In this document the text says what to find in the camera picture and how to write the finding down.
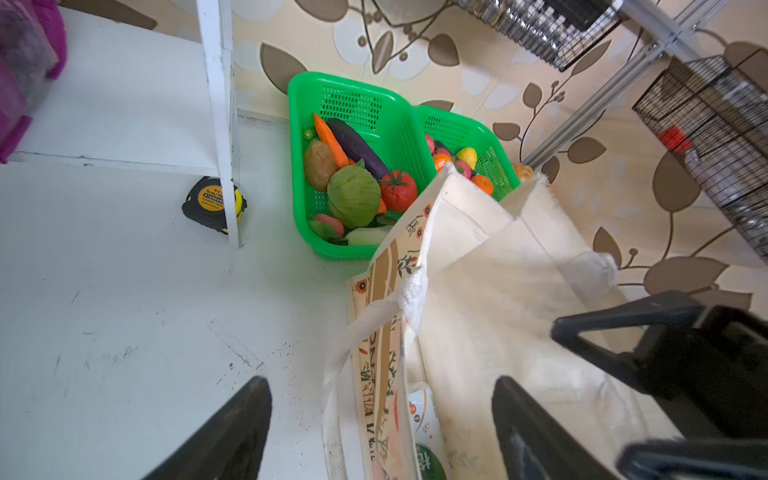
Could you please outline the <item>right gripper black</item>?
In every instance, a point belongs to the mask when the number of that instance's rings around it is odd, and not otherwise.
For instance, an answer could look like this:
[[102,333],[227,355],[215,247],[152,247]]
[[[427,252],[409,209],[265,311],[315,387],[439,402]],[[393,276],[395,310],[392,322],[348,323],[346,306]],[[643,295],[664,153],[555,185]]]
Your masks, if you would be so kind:
[[666,291],[561,317],[550,337],[640,393],[686,438],[767,436],[767,321]]

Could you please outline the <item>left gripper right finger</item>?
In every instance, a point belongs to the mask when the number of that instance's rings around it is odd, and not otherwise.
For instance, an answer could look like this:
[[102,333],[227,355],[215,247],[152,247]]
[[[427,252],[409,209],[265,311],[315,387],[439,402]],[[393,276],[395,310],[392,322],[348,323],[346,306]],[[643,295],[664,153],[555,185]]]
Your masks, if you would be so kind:
[[491,410],[510,479],[613,479],[513,378],[497,379]]

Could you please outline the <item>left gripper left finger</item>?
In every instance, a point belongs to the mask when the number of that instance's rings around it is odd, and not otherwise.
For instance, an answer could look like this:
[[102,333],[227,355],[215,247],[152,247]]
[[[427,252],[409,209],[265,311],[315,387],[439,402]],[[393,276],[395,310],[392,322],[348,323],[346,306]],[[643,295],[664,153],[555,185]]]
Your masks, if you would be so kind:
[[272,413],[266,378],[255,376],[148,479],[256,479]]

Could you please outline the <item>magenta snack bag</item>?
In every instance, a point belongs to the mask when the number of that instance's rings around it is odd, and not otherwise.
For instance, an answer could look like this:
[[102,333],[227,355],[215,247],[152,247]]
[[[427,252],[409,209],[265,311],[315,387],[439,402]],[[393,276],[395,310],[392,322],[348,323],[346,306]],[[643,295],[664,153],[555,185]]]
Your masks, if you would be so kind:
[[1,3],[1,162],[32,123],[43,88],[67,61],[66,29],[56,1]]

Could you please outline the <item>cream canvas tote bag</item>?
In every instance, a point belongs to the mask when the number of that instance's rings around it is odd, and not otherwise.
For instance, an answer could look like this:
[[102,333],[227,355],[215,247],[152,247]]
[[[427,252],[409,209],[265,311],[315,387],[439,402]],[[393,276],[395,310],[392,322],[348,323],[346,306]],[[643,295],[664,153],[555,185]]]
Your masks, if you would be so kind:
[[617,267],[591,251],[542,177],[494,200],[440,173],[346,284],[348,326],[325,360],[321,432],[330,478],[348,477],[338,380],[354,374],[366,479],[418,479],[410,399],[429,387],[421,432],[453,479],[503,479],[492,414],[508,376],[601,466],[623,447],[679,430],[640,394],[555,343],[560,317],[620,305]]

